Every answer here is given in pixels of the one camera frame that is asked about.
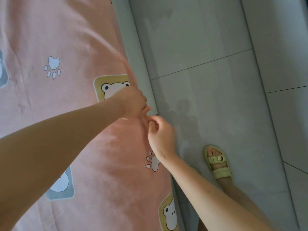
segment person's right arm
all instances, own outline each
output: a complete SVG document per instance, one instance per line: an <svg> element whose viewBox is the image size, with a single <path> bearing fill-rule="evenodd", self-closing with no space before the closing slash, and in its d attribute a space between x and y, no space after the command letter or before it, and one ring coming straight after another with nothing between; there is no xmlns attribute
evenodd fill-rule
<svg viewBox="0 0 308 231"><path fill-rule="evenodd" d="M175 131L162 117L149 118L148 139L157 159L170 171L208 231L273 231L228 197L175 153Z"/></svg>

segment yellow sandal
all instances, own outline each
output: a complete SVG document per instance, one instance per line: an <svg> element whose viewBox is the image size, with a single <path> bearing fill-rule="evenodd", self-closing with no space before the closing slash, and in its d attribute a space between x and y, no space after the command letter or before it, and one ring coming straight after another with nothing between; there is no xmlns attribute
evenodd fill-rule
<svg viewBox="0 0 308 231"><path fill-rule="evenodd" d="M207 156L207 149L209 147L220 151L221 155ZM208 165L210 171L212 172L212 174L213 174L213 176L216 180L219 179L219 178L222 178L222 177L231 177L232 178L232 173L230 171L226 155L224 154L224 152L219 147L217 147L215 145L207 145L203 148L202 153L203 153L203 158L204 158L206 164ZM222 163L222 162L226 162L227 167L222 167L222 168L218 168L218 169L215 169L215 170L212 169L211 164L217 164L217 163Z"/></svg>

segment pink bed sheet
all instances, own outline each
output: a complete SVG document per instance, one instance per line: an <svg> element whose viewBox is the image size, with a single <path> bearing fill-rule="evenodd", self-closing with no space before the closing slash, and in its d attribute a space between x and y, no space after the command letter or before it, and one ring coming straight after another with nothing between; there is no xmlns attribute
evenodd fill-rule
<svg viewBox="0 0 308 231"><path fill-rule="evenodd" d="M137 84L110 0L0 0L0 63L0 137ZM13 230L178 230L146 122L100 133Z"/></svg>

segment sandal strap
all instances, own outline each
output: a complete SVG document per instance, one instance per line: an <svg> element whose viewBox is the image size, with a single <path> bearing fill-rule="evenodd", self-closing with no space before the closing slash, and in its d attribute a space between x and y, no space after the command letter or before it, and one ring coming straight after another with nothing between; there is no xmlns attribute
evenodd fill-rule
<svg viewBox="0 0 308 231"><path fill-rule="evenodd" d="M210 164L226 162L226 159L222 155L208 156L208 158L210 160Z"/></svg>
<svg viewBox="0 0 308 231"><path fill-rule="evenodd" d="M231 177L231 171L229 167L218 168L213 170L213 176L217 180L222 177Z"/></svg>

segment hand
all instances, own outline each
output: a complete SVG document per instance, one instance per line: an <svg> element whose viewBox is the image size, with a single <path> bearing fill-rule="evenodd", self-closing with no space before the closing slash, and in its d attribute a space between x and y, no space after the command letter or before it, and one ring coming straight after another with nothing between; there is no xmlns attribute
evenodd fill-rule
<svg viewBox="0 0 308 231"><path fill-rule="evenodd" d="M129 119L146 114L152 108L147 106L147 98L138 88L126 86L114 93L110 99L114 99L121 106L121 118Z"/></svg>
<svg viewBox="0 0 308 231"><path fill-rule="evenodd" d="M148 139L157 159L164 161L177 157L175 153L175 130L160 116L150 116Z"/></svg>

